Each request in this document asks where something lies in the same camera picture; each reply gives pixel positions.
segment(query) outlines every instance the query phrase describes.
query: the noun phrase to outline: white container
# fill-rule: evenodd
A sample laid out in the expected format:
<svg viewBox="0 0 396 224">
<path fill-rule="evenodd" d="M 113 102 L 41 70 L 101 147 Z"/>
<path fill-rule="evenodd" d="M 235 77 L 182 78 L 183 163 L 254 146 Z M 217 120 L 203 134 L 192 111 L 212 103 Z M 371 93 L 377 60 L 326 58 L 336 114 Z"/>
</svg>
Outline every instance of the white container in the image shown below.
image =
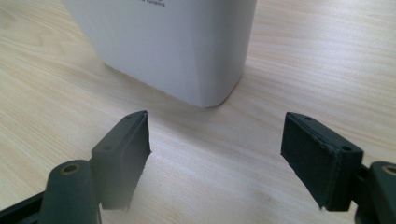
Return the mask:
<svg viewBox="0 0 396 224">
<path fill-rule="evenodd" d="M 105 63 L 192 105 L 244 72 L 257 0 L 63 0 Z"/>
</svg>

